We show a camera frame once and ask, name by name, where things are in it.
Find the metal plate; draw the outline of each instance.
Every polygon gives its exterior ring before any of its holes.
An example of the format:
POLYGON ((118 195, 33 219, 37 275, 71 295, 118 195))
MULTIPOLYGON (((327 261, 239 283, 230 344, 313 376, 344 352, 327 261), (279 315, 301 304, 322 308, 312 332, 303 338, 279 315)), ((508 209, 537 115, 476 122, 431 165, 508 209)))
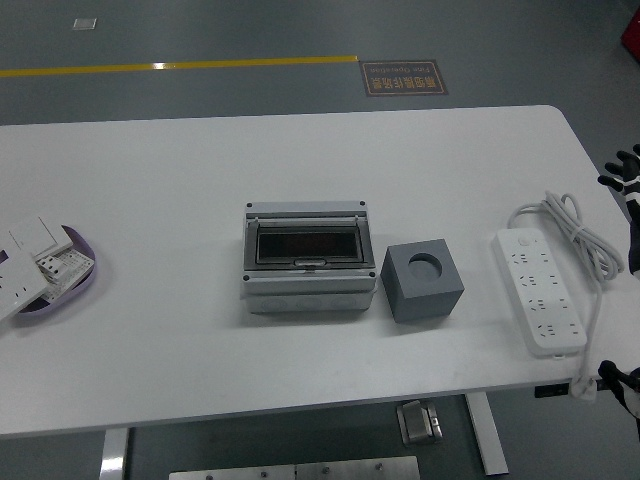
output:
POLYGON ((268 480, 296 480, 296 466, 228 468, 225 470, 177 472, 169 475, 169 480, 261 480, 264 478, 268 480))
POLYGON ((416 457, 298 465, 297 480, 420 480, 416 457))
POLYGON ((72 30, 93 30, 97 21, 97 18, 76 18, 72 30))
POLYGON ((169 480, 420 480, 416 457, 177 472, 169 480))

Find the wall switch panel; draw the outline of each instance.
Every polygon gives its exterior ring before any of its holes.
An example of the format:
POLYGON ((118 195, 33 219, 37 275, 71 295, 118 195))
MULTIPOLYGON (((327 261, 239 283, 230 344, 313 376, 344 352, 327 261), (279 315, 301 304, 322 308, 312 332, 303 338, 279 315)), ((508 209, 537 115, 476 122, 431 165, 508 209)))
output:
POLYGON ((549 356, 580 351, 587 336, 542 232, 535 228, 500 230, 493 246, 531 353, 549 356))
POLYGON ((0 321, 18 313, 48 287, 31 255, 15 245, 0 249, 0 321))
POLYGON ((40 267, 40 271, 45 274, 47 279, 53 283, 60 283, 65 280, 71 272, 62 260, 51 255, 38 260, 38 267, 40 267))
POLYGON ((9 228, 9 234, 34 260, 55 255, 73 245, 62 225, 43 215, 25 218, 9 228))
POLYGON ((82 279, 87 276, 94 264, 93 260, 89 257, 72 248, 58 254, 57 258, 69 268, 69 274, 64 280, 57 284, 49 284, 49 288, 42 295, 42 298, 49 303, 55 302, 66 292, 78 285, 82 279))

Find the gray plastic box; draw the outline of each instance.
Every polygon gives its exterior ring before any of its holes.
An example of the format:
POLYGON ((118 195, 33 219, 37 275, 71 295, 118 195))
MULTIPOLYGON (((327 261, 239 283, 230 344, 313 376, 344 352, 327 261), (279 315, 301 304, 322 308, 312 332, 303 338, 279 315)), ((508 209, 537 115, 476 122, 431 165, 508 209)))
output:
POLYGON ((398 323, 449 315, 464 292, 444 239, 388 247, 380 278, 398 323))
POLYGON ((244 224, 241 298, 251 313, 371 305, 378 275, 364 201, 253 202, 245 208, 244 224), (328 253, 331 239, 296 239, 309 233, 346 233, 353 237, 353 252, 328 253), (269 235, 291 235, 291 240, 269 250, 269 235))

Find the white power strip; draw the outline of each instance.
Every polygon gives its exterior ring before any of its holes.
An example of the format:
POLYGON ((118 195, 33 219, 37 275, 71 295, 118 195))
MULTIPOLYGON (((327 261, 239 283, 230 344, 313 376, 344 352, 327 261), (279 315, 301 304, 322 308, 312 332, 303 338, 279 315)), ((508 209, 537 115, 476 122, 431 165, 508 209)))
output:
POLYGON ((531 353, 563 355, 582 349, 587 336, 542 232, 500 230, 493 246, 531 353))

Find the gray cube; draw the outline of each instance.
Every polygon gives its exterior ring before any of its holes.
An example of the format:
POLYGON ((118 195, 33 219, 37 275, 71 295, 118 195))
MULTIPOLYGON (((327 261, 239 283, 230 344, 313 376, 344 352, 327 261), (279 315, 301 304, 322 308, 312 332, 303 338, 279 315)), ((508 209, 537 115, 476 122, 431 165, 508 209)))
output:
POLYGON ((444 239, 388 247, 380 278, 398 323, 449 315, 464 292, 444 239))

